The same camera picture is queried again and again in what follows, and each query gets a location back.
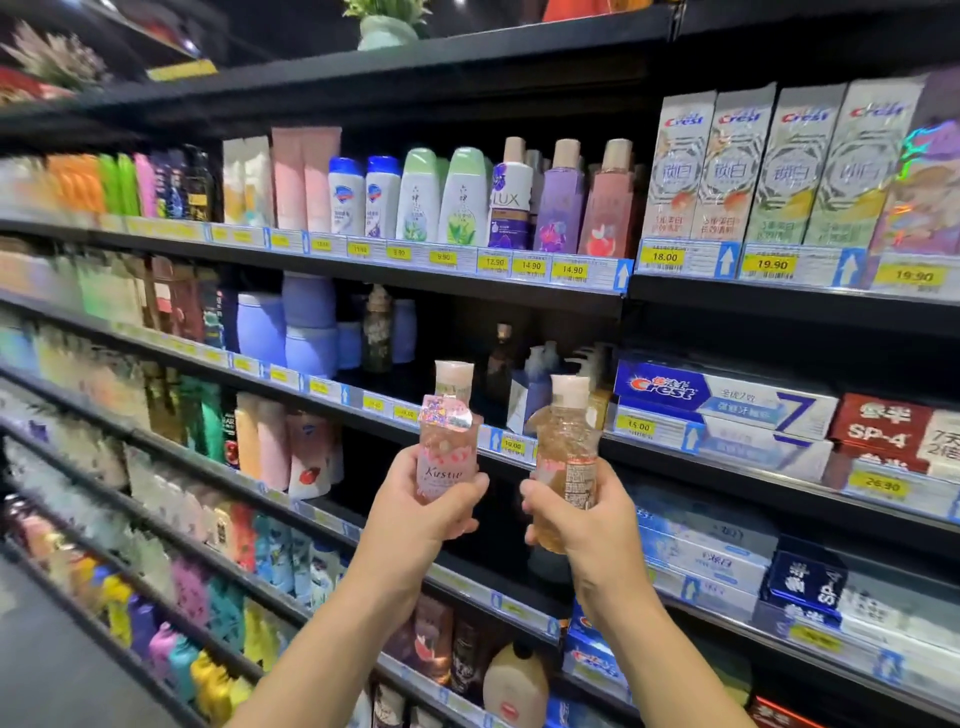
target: hand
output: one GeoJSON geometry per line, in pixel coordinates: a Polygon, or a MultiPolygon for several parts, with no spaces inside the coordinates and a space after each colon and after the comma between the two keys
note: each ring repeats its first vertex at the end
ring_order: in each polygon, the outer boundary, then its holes
{"type": "MultiPolygon", "coordinates": [[[[620,478],[603,458],[597,458],[596,505],[576,508],[537,480],[520,483],[523,511],[543,519],[560,533],[573,569],[577,598],[587,618],[608,628],[614,610],[657,595],[647,579],[636,525],[636,507],[620,478]]],[[[537,542],[537,529],[527,526],[526,542],[537,542]]]]}
{"type": "Polygon", "coordinates": [[[347,576],[370,586],[389,605],[391,632],[413,612],[420,582],[444,541],[472,533],[479,523],[473,506],[487,492],[490,479],[478,473],[457,483],[429,505],[414,497],[419,445],[396,454],[373,499],[367,525],[347,576]]]}

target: pink bottle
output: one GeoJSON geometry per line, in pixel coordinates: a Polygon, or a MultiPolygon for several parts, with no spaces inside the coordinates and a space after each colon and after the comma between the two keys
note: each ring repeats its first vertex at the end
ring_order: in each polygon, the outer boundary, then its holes
{"type": "Polygon", "coordinates": [[[627,235],[634,202],[634,182],[629,171],[633,147],[630,139],[607,142],[603,164],[593,178],[587,202],[580,255],[630,257],[627,255],[627,235]]]}
{"type": "Polygon", "coordinates": [[[177,592],[177,605],[190,617],[190,621],[201,627],[206,626],[210,619],[210,596],[206,590],[204,571],[183,557],[174,561],[171,571],[177,592]]]}
{"type": "Polygon", "coordinates": [[[170,622],[163,622],[160,629],[150,639],[150,665],[154,669],[154,675],[163,680],[168,685],[173,685],[173,673],[170,671],[170,653],[177,644],[177,638],[180,636],[170,622]]]}

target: crest toothpaste box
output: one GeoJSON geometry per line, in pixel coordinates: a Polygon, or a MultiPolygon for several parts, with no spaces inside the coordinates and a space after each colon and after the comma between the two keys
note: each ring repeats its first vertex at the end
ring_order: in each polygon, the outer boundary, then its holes
{"type": "Polygon", "coordinates": [[[629,407],[648,404],[776,430],[806,440],[827,437],[837,398],[772,379],[740,379],[691,363],[621,359],[613,391],[629,407]]]}

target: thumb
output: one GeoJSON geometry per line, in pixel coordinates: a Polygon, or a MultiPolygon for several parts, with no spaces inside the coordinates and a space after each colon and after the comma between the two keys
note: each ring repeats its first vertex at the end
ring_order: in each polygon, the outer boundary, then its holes
{"type": "Polygon", "coordinates": [[[430,520],[441,533],[458,521],[468,518],[480,498],[487,492],[490,479],[486,473],[478,473],[472,480],[457,483],[442,496],[426,506],[430,520]]]}
{"type": "Polygon", "coordinates": [[[570,505],[550,486],[538,480],[524,480],[520,483],[523,495],[523,510],[538,516],[564,534],[573,527],[579,509],[570,505]]]}

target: white bottle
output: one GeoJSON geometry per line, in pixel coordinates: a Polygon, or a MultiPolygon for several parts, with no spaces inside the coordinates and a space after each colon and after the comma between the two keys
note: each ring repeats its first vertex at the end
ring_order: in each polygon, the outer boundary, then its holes
{"type": "Polygon", "coordinates": [[[483,152],[460,147],[450,159],[437,242],[487,247],[490,186],[483,152]]]}
{"type": "Polygon", "coordinates": [[[367,195],[357,163],[348,157],[334,157],[330,160],[328,178],[330,231],[338,235],[363,235],[367,195]]]}
{"type": "Polygon", "coordinates": [[[523,161],[526,146],[519,136],[508,136],[503,162],[493,168],[488,243],[491,248],[526,250],[530,247],[534,169],[523,161]]]}
{"type": "Polygon", "coordinates": [[[403,163],[400,201],[396,211],[396,239],[435,243],[439,220],[437,155],[423,147],[411,149],[403,163]]]}
{"type": "Polygon", "coordinates": [[[396,157],[367,162],[367,237],[390,237],[396,231],[400,203],[400,165],[396,157]]]}

